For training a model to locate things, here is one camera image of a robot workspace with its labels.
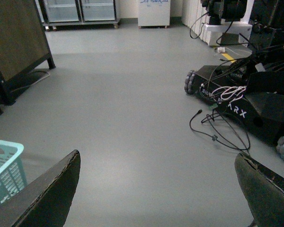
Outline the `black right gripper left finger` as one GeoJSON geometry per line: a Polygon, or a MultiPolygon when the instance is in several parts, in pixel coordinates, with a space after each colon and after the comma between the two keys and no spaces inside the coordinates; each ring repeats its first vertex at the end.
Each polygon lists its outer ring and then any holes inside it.
{"type": "Polygon", "coordinates": [[[0,205],[0,227],[62,227],[80,177],[74,150],[22,191],[0,205]]]}

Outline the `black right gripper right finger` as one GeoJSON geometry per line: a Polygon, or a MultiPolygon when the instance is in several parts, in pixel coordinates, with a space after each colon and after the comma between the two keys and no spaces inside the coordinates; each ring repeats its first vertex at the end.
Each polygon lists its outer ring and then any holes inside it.
{"type": "Polygon", "coordinates": [[[243,152],[234,166],[253,216],[250,226],[284,227],[284,178],[243,152]]]}

